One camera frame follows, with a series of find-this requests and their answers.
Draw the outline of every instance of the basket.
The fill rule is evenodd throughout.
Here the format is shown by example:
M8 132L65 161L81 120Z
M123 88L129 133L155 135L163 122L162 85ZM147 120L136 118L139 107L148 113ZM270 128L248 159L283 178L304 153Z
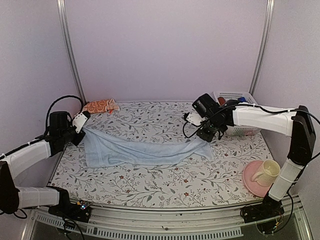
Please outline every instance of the basket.
M244 97L249 104L257 104L253 96L248 92L226 92L226 91L215 91L211 94L217 103L219 97L223 97L225 101L237 100L238 98ZM228 130L225 131L226 135L229 136L244 136L244 135L256 135L260 132L260 128L250 126L228 126Z

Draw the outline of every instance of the light blue towel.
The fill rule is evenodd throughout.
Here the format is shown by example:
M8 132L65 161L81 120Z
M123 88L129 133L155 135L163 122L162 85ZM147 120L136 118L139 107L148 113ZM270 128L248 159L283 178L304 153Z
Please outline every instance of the light blue towel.
M214 160L209 143L199 138L187 143L147 143L125 141L85 127L84 150L89 168L133 165L172 165L195 153Z

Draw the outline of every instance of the pink plate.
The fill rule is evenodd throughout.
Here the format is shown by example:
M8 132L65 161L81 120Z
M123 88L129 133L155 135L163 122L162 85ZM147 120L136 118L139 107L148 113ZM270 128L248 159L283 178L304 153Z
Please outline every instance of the pink plate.
M254 195L263 198L268 190L270 189L269 186L261 186L256 181L251 181L252 176L256 173L260 165L264 161L256 160L250 162L247 166L245 166L243 170L243 182L246 188L253 193Z

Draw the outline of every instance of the lavender wall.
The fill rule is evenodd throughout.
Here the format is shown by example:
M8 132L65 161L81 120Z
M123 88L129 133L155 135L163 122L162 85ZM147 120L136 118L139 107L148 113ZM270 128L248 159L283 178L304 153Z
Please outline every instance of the lavender wall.
M76 94L56 1L0 1L0 153L32 140L45 129L51 102ZM56 110L75 112L65 101ZM17 182L45 186L55 159L22 173ZM26 220L0 216L0 239L19 239Z
M69 0L72 46L89 101L194 100L247 92L267 1Z
M271 32L257 90L258 103L275 107L305 105L320 118L320 1L275 1ZM320 128L314 122L318 138ZM265 132L279 163L286 160L290 138ZM319 152L316 142L314 153ZM314 239L320 239L320 159L309 164L297 184Z

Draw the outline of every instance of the floral patterned surface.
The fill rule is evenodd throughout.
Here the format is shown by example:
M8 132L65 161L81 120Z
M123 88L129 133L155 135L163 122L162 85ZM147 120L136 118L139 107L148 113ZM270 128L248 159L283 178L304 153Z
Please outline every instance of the floral patterned surface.
M128 141L181 143L189 102L127 102L112 114L92 115L86 126ZM187 134L195 128L186 127ZM185 208L229 205L256 199L242 182L245 165L272 159L261 134L224 136L210 144L215 159L193 154L175 165L87 168L84 145L69 145L51 185L74 199L110 205Z

